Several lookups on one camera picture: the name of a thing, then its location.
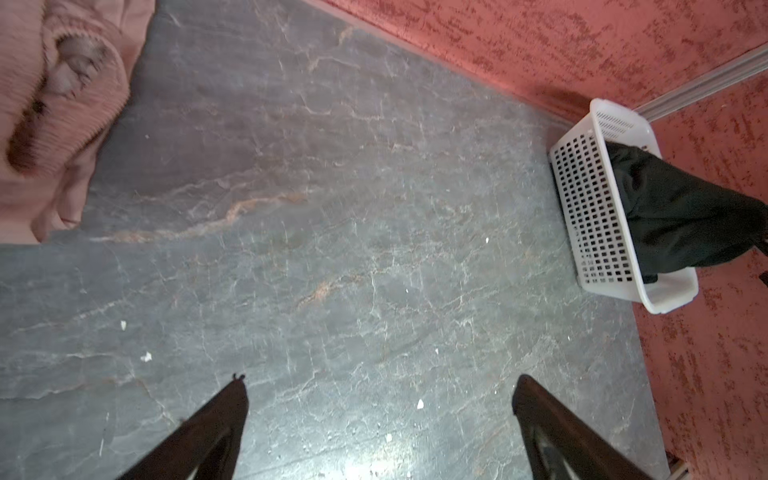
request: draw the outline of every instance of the wall trim strip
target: wall trim strip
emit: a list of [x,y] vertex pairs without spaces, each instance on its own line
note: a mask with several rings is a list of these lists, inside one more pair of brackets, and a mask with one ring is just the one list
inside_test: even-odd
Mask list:
[[636,108],[648,121],[658,120],[702,98],[768,69],[768,43]]

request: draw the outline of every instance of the pink textured wall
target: pink textured wall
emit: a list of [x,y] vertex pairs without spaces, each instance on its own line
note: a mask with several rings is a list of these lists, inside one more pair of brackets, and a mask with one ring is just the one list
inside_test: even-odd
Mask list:
[[768,42],[764,0],[309,0],[577,120],[637,107]]
[[[654,122],[666,160],[768,202],[768,72]],[[635,308],[667,450],[694,478],[768,478],[768,287],[756,250],[699,269],[669,315]]]

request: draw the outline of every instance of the pink blanket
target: pink blanket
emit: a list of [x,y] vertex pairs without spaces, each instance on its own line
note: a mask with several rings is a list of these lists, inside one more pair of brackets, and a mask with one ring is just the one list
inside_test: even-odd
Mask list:
[[0,242],[79,225],[154,0],[0,2]]

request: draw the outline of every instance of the gray marble floor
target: gray marble floor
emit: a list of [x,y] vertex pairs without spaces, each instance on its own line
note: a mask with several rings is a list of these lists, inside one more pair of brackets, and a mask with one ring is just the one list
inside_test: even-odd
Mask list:
[[81,229],[0,248],[0,478],[113,478],[234,372],[238,478],[529,478],[523,372],[664,477],[553,134],[297,0],[161,2]]

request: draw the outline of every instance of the white plastic basket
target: white plastic basket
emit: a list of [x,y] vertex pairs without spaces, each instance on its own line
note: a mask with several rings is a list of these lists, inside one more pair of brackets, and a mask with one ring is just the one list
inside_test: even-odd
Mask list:
[[656,283],[643,284],[605,141],[661,157],[644,118],[600,98],[550,149],[579,283],[589,292],[642,302],[650,313],[669,312],[699,293],[696,270],[660,273]]

